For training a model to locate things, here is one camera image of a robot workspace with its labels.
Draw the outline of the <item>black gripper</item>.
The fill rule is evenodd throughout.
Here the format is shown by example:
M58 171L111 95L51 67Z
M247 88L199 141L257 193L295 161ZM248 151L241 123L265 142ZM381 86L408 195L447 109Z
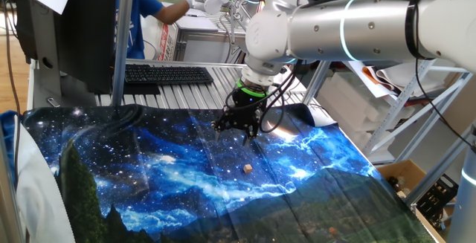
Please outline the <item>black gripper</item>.
M237 85L235 89L226 97L226 116L229 117L231 124L240 124L247 118L253 117L258 109L266 107L267 93L264 87L260 85ZM218 140L221 133L231 128L227 120L218 118L211 122L211 127L215 131L215 140ZM243 146L247 146L258 136L260 130L259 123L245 123L243 131L245 137Z

